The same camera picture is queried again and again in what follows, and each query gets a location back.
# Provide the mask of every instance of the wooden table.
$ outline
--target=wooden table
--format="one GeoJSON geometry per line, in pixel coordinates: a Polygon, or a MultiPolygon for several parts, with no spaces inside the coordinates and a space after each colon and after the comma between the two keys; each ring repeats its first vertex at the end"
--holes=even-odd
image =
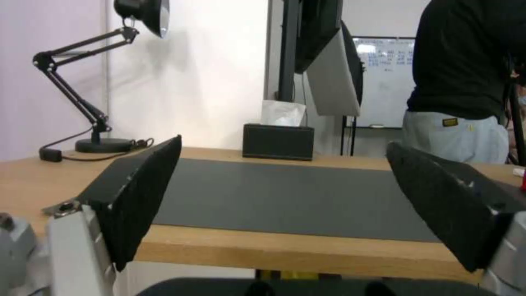
{"type": "MultiPolygon", "coordinates": [[[[390,170],[384,159],[319,156],[312,162],[243,159],[241,152],[184,148],[182,157],[229,162],[390,170]]],[[[111,161],[0,163],[0,212],[26,218],[39,236],[41,209],[80,193],[111,161]]],[[[519,186],[510,166],[476,165],[492,179],[519,186]]],[[[476,283],[440,243],[256,233],[153,225],[135,260],[267,270],[346,274],[356,277],[451,279],[476,283]]]]}

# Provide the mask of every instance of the gray table mat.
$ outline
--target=gray table mat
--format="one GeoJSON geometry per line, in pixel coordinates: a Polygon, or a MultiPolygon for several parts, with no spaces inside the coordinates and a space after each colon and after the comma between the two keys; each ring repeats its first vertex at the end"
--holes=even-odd
{"type": "Polygon", "coordinates": [[[155,224],[439,242],[392,172],[180,159],[155,224]]]}

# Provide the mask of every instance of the whiteboard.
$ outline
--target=whiteboard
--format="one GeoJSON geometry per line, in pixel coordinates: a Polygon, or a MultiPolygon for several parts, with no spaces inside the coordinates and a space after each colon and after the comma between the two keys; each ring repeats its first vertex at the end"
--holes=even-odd
{"type": "Polygon", "coordinates": [[[358,127],[402,127],[407,99],[414,90],[414,38],[353,39],[364,64],[358,127]]]}

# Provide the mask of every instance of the red object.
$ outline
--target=red object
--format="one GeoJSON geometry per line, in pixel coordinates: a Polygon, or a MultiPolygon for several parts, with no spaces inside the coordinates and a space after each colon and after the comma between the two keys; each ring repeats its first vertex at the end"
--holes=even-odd
{"type": "Polygon", "coordinates": [[[524,177],[522,177],[522,186],[521,186],[521,190],[523,192],[526,192],[526,174],[524,174],[524,177]]]}

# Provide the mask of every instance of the gray pants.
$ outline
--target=gray pants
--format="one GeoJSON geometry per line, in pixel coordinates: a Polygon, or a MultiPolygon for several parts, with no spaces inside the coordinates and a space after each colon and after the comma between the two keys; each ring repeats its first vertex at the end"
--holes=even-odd
{"type": "Polygon", "coordinates": [[[438,157],[474,163],[506,162],[509,140],[495,117],[466,120],[436,112],[406,112],[404,144],[438,157]]]}

